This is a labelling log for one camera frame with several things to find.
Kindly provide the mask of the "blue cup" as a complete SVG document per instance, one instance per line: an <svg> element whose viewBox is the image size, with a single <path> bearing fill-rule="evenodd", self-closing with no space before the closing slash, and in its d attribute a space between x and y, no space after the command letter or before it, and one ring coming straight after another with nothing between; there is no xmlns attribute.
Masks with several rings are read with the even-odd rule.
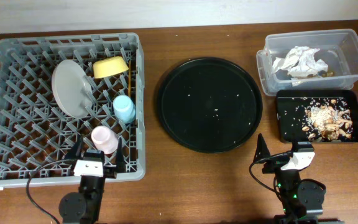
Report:
<svg viewBox="0 0 358 224"><path fill-rule="evenodd" d="M119 95L113 100L113 109L116 118L123 123L135 120L135 104L127 95Z"/></svg>

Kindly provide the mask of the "grey-green plate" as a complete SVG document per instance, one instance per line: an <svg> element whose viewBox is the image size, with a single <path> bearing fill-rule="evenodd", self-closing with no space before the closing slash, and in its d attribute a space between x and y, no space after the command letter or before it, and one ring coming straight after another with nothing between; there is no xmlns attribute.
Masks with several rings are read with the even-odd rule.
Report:
<svg viewBox="0 0 358 224"><path fill-rule="evenodd" d="M91 85L80 65L72 60L60 62L52 74L52 93L58 107L72 118L84 118L89 115L87 106L92 105L88 96Z"/></svg>

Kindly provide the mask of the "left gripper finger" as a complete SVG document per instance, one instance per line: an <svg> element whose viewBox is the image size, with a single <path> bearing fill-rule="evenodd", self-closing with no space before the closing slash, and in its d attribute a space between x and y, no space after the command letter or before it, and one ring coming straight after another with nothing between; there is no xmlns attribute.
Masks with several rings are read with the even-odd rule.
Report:
<svg viewBox="0 0 358 224"><path fill-rule="evenodd" d="M83 147L83 135L77 135L77 140L71 149L65 154L64 159L77 160L81 157Z"/></svg>
<svg viewBox="0 0 358 224"><path fill-rule="evenodd" d="M121 137L118 138L118 145L116 150L116 167L115 173L125 173L126 172L126 162L125 157L122 149L122 139Z"/></svg>

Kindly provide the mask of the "yellow bowl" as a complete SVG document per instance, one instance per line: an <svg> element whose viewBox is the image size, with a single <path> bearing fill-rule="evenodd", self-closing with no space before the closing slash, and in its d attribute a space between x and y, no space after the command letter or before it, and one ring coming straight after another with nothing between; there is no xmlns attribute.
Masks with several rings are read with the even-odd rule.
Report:
<svg viewBox="0 0 358 224"><path fill-rule="evenodd" d="M128 71L129 67L122 56L100 60L94 63L94 77L106 78Z"/></svg>

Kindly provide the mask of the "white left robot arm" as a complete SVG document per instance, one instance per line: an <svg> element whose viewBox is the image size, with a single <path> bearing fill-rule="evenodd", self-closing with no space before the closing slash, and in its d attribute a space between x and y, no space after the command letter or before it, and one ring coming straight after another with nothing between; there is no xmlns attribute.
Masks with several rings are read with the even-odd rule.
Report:
<svg viewBox="0 0 358 224"><path fill-rule="evenodd" d="M98 221L106 179L115 179L120 173L126 172L126 163L122 151L122 140L118 139L116 165L104 165L103 151L88 149L81 153L83 136L64 156L74 165L73 173L80 177L77 192L66 194L60 201L59 213L63 223L95 223Z"/></svg>

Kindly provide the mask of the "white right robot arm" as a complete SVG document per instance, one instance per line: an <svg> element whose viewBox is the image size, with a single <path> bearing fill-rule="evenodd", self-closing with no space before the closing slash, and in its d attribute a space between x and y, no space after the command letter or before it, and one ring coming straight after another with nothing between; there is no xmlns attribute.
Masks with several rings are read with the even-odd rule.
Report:
<svg viewBox="0 0 358 224"><path fill-rule="evenodd" d="M273 186L263 184L255 175L251 177L271 190L283 206L283 214L275 215L274 223L318 223L323 213L326 186L313 179L302 179L300 172L309 167L315 156L310 142L293 142L289 151L271 155L265 140L258 135L257 148L250 169L262 164L263 174L273 174Z"/></svg>

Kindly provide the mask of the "pink cup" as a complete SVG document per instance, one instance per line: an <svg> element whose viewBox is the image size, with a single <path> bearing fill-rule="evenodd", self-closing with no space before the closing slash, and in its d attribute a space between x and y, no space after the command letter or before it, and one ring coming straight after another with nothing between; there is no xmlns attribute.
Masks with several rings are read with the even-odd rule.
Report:
<svg viewBox="0 0 358 224"><path fill-rule="evenodd" d="M96 149L112 154L118 148L118 135L107 126L97 126L91 132L91 140Z"/></svg>

